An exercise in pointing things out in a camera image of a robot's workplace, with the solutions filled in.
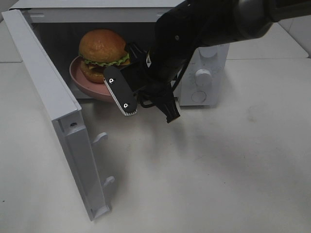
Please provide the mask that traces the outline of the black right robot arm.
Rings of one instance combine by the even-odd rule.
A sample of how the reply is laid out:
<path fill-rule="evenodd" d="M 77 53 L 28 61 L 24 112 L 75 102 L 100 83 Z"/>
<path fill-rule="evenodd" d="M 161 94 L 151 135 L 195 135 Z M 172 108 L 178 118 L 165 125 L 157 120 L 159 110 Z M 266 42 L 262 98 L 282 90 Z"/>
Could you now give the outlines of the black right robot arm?
<path fill-rule="evenodd" d="M 137 95 L 121 103 L 123 114 L 135 114 L 140 103 L 157 107 L 168 122 L 177 119 L 173 92 L 197 48 L 260 38 L 275 22 L 310 13 L 308 0 L 183 1 L 157 20 L 153 45 L 123 70 Z"/>

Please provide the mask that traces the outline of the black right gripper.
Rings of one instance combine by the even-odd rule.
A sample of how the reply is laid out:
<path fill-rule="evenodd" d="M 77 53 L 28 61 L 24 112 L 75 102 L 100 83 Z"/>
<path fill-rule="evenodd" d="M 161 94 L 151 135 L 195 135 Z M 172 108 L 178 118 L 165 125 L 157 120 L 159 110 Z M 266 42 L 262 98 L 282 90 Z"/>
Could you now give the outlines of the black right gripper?
<path fill-rule="evenodd" d="M 180 117 L 172 91 L 166 87 L 190 57 L 194 31 L 190 24 L 156 24 L 155 41 L 148 52 L 127 43 L 130 66 L 121 70 L 133 92 L 140 92 L 143 108 L 157 107 L 167 123 Z"/>

